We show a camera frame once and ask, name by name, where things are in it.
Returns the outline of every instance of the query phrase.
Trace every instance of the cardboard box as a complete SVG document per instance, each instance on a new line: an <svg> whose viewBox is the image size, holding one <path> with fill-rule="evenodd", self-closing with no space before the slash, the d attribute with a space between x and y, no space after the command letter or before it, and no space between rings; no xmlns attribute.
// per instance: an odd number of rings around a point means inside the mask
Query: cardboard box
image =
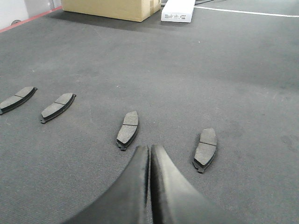
<svg viewBox="0 0 299 224"><path fill-rule="evenodd" d="M61 0L64 11L142 22L160 10L160 0Z"/></svg>

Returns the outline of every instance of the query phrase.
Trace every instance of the black curved object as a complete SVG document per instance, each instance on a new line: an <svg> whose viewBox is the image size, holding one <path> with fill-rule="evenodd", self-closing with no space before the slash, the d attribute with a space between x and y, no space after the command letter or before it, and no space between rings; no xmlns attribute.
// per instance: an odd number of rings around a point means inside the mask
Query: black curved object
<svg viewBox="0 0 299 224"><path fill-rule="evenodd" d="M118 148L126 150L137 135L139 127L139 117L137 111L126 114L121 129L116 138Z"/></svg>
<svg viewBox="0 0 299 224"><path fill-rule="evenodd" d="M74 93L65 93L61 95L53 104L47 106L47 108L43 110L41 122L45 124L49 120L52 120L63 113L71 106L75 97L76 94Z"/></svg>
<svg viewBox="0 0 299 224"><path fill-rule="evenodd" d="M161 145L151 148L150 192L155 224L242 224L199 193Z"/></svg>
<svg viewBox="0 0 299 224"><path fill-rule="evenodd" d="M18 91L14 96L0 103L0 115L13 110L29 100L36 92L37 88L28 86Z"/></svg>
<svg viewBox="0 0 299 224"><path fill-rule="evenodd" d="M143 224L148 190L149 148L138 146L114 184L64 224Z"/></svg>

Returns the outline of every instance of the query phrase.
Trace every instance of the white box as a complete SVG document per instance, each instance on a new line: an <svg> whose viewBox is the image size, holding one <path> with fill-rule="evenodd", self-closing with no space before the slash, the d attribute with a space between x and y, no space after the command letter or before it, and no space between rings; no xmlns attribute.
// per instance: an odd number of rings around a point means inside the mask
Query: white box
<svg viewBox="0 0 299 224"><path fill-rule="evenodd" d="M195 0L168 0L161 21L191 22Z"/></svg>

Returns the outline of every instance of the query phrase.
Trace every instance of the brake pad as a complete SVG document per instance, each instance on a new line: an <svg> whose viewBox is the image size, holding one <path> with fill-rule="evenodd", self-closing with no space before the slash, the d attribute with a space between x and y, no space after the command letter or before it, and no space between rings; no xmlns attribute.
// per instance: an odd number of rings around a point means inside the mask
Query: brake pad
<svg viewBox="0 0 299 224"><path fill-rule="evenodd" d="M65 93L61 95L53 104L49 105L42 112L41 122L45 124L49 120L57 117L61 113L63 113L66 109L68 109L73 103L76 94L73 93Z"/></svg>
<svg viewBox="0 0 299 224"><path fill-rule="evenodd" d="M14 96L0 103L0 115L13 110L29 100L36 92L37 88L28 86L18 91Z"/></svg>
<svg viewBox="0 0 299 224"><path fill-rule="evenodd" d="M193 165L199 173L203 173L215 157L217 138L215 130L204 129L200 134L200 140L195 152Z"/></svg>
<svg viewBox="0 0 299 224"><path fill-rule="evenodd" d="M127 113L116 139L117 146L121 150L126 150L126 148L134 140L138 132L138 127L139 118L137 111Z"/></svg>

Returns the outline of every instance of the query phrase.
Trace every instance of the white wall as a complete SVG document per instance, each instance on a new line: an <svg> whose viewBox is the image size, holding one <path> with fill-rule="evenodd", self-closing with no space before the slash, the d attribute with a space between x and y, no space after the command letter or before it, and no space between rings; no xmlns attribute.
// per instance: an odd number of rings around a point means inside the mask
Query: white wall
<svg viewBox="0 0 299 224"><path fill-rule="evenodd" d="M0 29L59 6L61 0L0 0Z"/></svg>
<svg viewBox="0 0 299 224"><path fill-rule="evenodd" d="M9 27L14 20L28 18L24 0L0 0L0 29Z"/></svg>

